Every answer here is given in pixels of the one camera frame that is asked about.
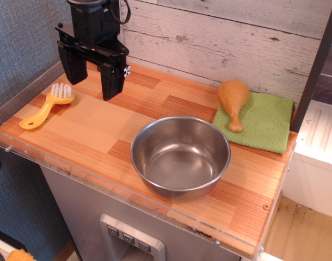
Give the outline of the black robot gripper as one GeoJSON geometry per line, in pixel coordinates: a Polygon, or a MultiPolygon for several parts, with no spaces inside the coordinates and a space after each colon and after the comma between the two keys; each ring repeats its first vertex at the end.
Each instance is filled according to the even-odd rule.
{"type": "Polygon", "coordinates": [[[126,64],[128,49],[118,40],[120,26],[130,20],[127,13],[120,19],[119,1],[68,1],[72,25],[59,22],[58,52],[68,81],[85,80],[87,61],[98,65],[101,74],[102,98],[111,100],[120,94],[125,77],[130,74],[126,64]]]}

